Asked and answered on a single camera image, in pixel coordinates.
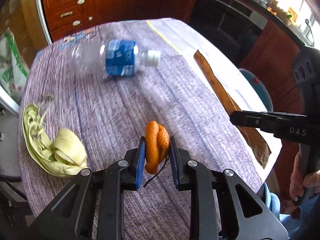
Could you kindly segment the person's right hand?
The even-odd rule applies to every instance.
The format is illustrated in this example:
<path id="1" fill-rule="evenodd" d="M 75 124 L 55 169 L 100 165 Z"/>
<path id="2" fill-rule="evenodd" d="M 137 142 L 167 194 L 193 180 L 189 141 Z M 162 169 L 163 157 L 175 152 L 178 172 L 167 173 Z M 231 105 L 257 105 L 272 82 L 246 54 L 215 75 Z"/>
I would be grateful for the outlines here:
<path id="1" fill-rule="evenodd" d="M 312 188 L 313 194 L 319 193 L 320 186 L 320 171 L 316 171 L 307 175 L 303 175 L 300 171 L 300 152 L 295 156 L 295 162 L 293 165 L 293 172 L 291 173 L 290 197 L 297 200 L 297 197 L 301 197 L 304 193 L 304 188 Z"/>

